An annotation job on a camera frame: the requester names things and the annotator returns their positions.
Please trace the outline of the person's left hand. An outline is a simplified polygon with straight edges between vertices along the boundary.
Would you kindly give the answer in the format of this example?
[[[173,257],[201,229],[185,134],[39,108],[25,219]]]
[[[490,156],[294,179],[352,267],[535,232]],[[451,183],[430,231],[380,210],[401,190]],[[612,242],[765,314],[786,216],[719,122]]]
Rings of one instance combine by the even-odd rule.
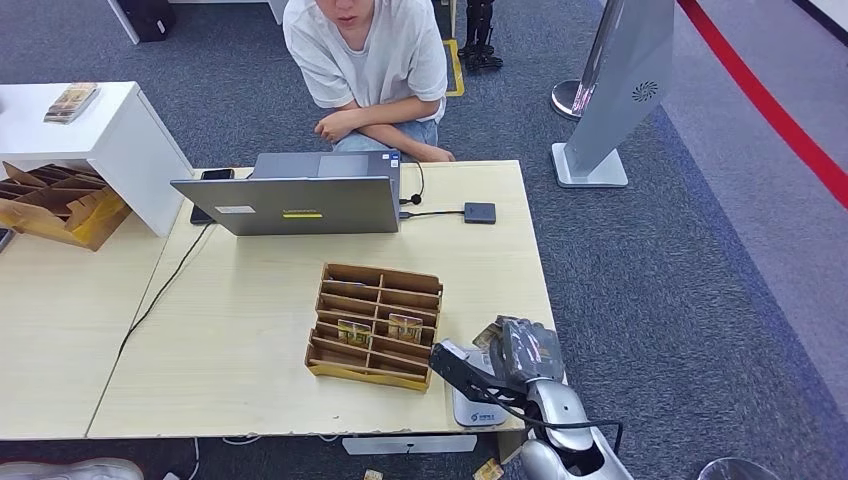
[[[360,127],[358,108],[340,109],[318,121],[314,132],[331,143],[336,143]]]

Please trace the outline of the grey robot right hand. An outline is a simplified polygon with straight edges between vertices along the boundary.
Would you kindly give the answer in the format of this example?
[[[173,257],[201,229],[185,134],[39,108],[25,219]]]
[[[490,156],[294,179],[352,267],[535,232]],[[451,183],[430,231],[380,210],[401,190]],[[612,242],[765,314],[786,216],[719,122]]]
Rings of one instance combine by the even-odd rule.
[[[512,385],[565,380],[562,351],[554,330],[526,318],[503,315],[489,327],[488,351],[497,378]]]

